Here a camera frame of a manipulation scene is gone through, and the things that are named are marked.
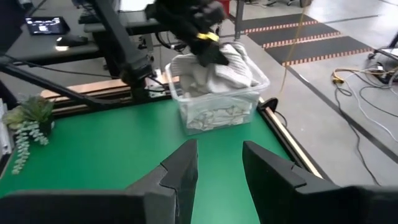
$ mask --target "monitor screen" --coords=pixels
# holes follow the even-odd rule
[[[25,21],[32,35],[62,35],[68,32],[62,17],[28,17]]]

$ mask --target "table surface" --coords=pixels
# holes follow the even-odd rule
[[[83,35],[92,40],[90,35],[84,33],[83,25],[78,24],[80,14],[81,10],[75,9],[71,5],[55,9],[46,8],[46,10],[37,10],[32,16],[62,16],[70,27],[69,35]],[[46,60],[48,58],[71,57],[99,51],[97,45],[93,42],[84,46],[71,47],[66,51],[58,51],[55,48],[56,40],[61,35],[31,35],[25,24],[21,29],[22,34],[7,51],[8,55],[21,60]]]
[[[15,156],[0,195],[20,189],[124,189],[188,139],[198,140],[199,179],[192,223],[259,223],[244,176],[243,141],[289,159],[258,113],[250,124],[187,136],[172,100],[56,121],[45,147],[31,146],[19,175]]]

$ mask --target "yellow cable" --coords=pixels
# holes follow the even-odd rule
[[[311,0],[306,0],[306,1],[305,1],[305,6],[308,5],[309,1],[311,1]],[[304,15],[305,15],[305,12],[307,11],[307,7],[304,7],[304,8],[303,8],[303,12],[302,12],[302,14],[301,14],[301,18],[300,18],[300,22],[299,22],[299,24],[298,24],[297,32],[296,32],[296,35],[295,35],[295,37],[294,37],[294,42],[293,42],[292,47],[290,48],[289,54],[288,54],[288,56],[287,56],[285,62],[289,62],[290,59],[291,59],[292,56],[293,56],[293,53],[294,53],[296,44],[297,44],[298,39],[299,39],[299,36],[300,36],[300,31],[301,31],[301,29],[302,29],[302,27],[303,27]],[[280,92],[279,92],[279,97],[278,97],[278,98],[281,98],[281,96],[282,96],[282,92],[283,92],[283,90],[284,90],[284,88],[285,88],[286,77],[287,77],[287,66],[285,65],[284,79],[282,80],[282,85],[281,85],[281,87],[280,87]]]
[[[333,82],[339,82],[339,83],[343,83],[344,79],[342,79],[341,77],[339,77],[337,75],[338,72],[361,72],[363,74],[369,74],[369,75],[384,75],[384,74],[389,74],[389,73],[395,73],[396,71],[398,71],[398,67],[393,68],[392,70],[389,70],[388,72],[369,72],[369,71],[364,71],[364,70],[358,70],[358,69],[354,69],[354,68],[336,68],[334,69],[332,76],[333,76]]]

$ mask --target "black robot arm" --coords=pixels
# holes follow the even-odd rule
[[[226,18],[223,5],[214,0],[156,0],[146,8],[147,18],[155,18],[185,42],[202,66],[227,65],[220,52],[218,36],[211,27]]]

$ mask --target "potted plant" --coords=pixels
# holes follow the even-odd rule
[[[17,159],[13,174],[19,174],[29,158],[30,141],[43,146],[49,143],[47,136],[53,128],[52,109],[51,101],[41,96],[30,96],[3,116],[3,123],[14,131],[16,138]]]

